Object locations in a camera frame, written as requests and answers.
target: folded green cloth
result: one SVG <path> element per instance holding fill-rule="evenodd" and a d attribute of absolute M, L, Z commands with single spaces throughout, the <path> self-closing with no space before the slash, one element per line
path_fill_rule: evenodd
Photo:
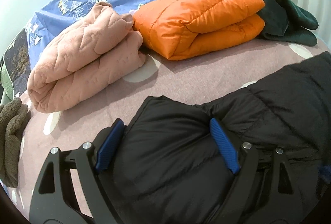
<path fill-rule="evenodd" d="M 26 104 L 14 98 L 0 105 L 0 179 L 7 186 L 18 186 L 19 152 L 24 128 L 31 118 Z"/>
<path fill-rule="evenodd" d="M 263 0 L 265 7 L 257 12 L 265 27 L 259 38 L 299 43 L 306 46 L 317 44 L 315 35 L 307 30 L 318 28 L 317 19 L 291 0 Z"/>

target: clothing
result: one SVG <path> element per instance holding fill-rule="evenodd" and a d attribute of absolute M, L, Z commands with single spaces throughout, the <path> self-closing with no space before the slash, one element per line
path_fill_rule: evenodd
<path fill-rule="evenodd" d="M 54 38 L 29 75 L 36 110 L 69 109 L 141 67 L 143 39 L 132 25 L 132 15 L 118 15 L 111 4 L 99 2 Z"/>
<path fill-rule="evenodd" d="M 124 224 L 208 223 L 234 179 L 210 134 L 216 118 L 259 151 L 261 170 L 246 213 L 270 170 L 272 151 L 281 147 L 301 194 L 302 203 L 293 206 L 308 214 L 317 203 L 317 168 L 330 151 L 324 146 L 330 111 L 328 52 L 202 105 L 148 97 L 99 178 Z"/>
<path fill-rule="evenodd" d="M 313 47 L 316 36 L 309 31 L 318 28 L 317 19 L 291 0 L 263 0 L 265 7 L 257 14 L 265 22 L 259 38 L 299 43 Z"/>
<path fill-rule="evenodd" d="M 155 0 L 133 15 L 144 45 L 169 60 L 183 60 L 255 38 L 263 0 Z"/>
<path fill-rule="evenodd" d="M 31 118 L 28 106 L 14 98 L 0 105 L 0 179 L 7 187 L 18 186 L 18 162 L 24 128 Z"/>

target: bed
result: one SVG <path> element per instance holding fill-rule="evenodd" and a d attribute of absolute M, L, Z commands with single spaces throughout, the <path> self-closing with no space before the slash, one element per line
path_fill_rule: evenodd
<path fill-rule="evenodd" d="M 138 70 L 69 110 L 43 114 L 32 107 L 26 93 L 26 80 L 31 71 L 26 31 L 19 28 L 16 33 L 19 34 L 4 53 L 0 79 L 5 89 L 2 103 L 15 96 L 20 97 L 32 114 L 21 144 L 19 186 L 8 189 L 12 202 L 27 219 L 40 168 L 54 146 L 62 151 L 75 149 L 93 140 L 102 128 L 110 126 L 117 117 L 128 124 L 147 96 L 165 95 L 187 104 L 209 102 L 246 87 L 286 64 L 300 62 L 329 50 L 329 33 L 324 31 L 324 26 L 316 32 L 318 43 L 315 47 L 254 39 L 183 61 L 168 61 L 144 49 L 147 60 Z M 90 215 L 74 172 L 73 184 L 82 212 Z"/>

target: orange quilted fabric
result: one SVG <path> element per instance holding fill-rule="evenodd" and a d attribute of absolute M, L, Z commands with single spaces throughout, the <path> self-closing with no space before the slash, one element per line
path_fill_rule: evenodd
<path fill-rule="evenodd" d="M 263 0 L 156 0 L 134 14 L 144 45 L 169 60 L 233 47 L 264 28 Z"/>

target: pink fleece fabric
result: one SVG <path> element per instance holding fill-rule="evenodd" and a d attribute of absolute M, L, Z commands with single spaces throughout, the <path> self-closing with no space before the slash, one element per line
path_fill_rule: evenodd
<path fill-rule="evenodd" d="M 119 15 L 111 4 L 100 2 L 63 30 L 29 76 L 28 94 L 35 109 L 69 109 L 141 67 L 145 55 L 138 49 L 143 38 L 132 25 L 132 15 Z"/>

